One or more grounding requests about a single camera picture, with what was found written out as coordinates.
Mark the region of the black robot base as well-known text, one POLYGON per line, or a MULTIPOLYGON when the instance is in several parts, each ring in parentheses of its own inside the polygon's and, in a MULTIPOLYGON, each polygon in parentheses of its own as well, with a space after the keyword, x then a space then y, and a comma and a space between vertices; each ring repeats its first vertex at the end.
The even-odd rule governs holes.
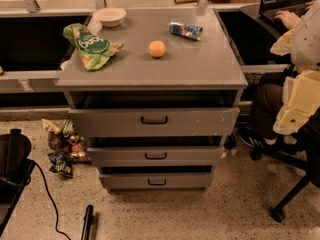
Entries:
POLYGON ((30 152, 31 142, 20 129, 0 136, 0 235, 27 184, 30 152))

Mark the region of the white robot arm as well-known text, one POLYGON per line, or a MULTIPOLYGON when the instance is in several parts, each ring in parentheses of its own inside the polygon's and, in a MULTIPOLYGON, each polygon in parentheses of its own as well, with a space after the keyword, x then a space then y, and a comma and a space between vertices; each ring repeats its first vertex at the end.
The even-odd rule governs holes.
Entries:
POLYGON ((320 107, 320 1, 316 1, 293 30, 283 34, 271 47, 276 55, 291 56, 303 71, 288 77, 273 130, 282 135, 296 133, 320 107))

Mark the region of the person's hand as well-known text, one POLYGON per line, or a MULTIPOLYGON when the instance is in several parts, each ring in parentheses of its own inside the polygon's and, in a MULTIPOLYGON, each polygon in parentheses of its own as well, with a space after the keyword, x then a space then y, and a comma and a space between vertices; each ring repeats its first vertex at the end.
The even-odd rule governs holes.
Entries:
POLYGON ((294 29, 300 21, 300 18, 293 12, 278 11, 275 16, 288 29, 294 29))

